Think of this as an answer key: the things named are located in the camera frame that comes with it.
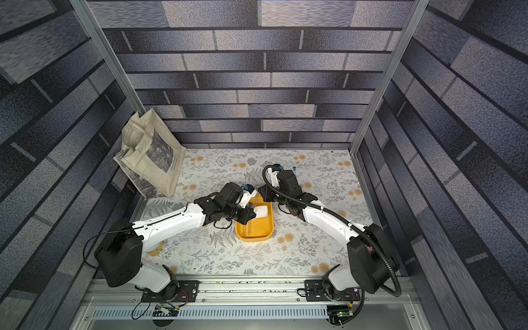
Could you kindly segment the white wipe cloth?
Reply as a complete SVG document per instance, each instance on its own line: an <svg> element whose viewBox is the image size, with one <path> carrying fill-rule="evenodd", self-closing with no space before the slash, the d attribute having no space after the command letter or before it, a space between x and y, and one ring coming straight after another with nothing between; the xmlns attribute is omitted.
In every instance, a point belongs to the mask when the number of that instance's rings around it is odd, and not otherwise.
<svg viewBox="0 0 528 330"><path fill-rule="evenodd" d="M253 210L254 210L256 219L268 217L268 207L267 206L257 206Z"/></svg>

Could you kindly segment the yellow plastic tray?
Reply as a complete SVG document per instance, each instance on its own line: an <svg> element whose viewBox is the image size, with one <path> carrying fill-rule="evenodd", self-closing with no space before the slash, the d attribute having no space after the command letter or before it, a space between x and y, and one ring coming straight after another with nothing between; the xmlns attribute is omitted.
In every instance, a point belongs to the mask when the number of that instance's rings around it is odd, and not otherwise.
<svg viewBox="0 0 528 330"><path fill-rule="evenodd" d="M242 241L260 242L268 240L274 232L274 218L272 204L262 200L259 194L259 203L255 206L267 206L268 217L261 219L252 219L246 225L236 222L235 232Z"/></svg>

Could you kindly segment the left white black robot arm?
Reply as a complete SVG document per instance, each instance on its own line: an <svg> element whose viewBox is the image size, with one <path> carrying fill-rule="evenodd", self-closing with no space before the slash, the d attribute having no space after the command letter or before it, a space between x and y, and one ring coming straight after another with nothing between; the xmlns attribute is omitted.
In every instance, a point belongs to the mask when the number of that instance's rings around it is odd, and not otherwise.
<svg viewBox="0 0 528 330"><path fill-rule="evenodd" d="M156 294L170 291L174 295L178 290L175 275L169 267L145 260L144 254L170 237L222 218L246 225L253 219L267 217L266 207L250 207L251 197L243 191L241 201L232 203L210 195L160 217L134 223L115 222L94 253L108 286L133 284Z"/></svg>

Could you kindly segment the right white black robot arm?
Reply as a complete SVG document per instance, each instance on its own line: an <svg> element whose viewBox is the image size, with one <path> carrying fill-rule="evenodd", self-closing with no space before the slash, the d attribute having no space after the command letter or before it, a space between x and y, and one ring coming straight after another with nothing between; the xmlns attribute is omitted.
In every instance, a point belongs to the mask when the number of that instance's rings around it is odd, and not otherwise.
<svg viewBox="0 0 528 330"><path fill-rule="evenodd" d="M396 275L400 266L381 227L352 223L309 193L293 198L270 185L258 188L258 192L266 202L286 205L291 215L319 227L346 248L348 263L331 268L323 276L327 295L356 287L370 294L383 289L392 296L401 296Z"/></svg>

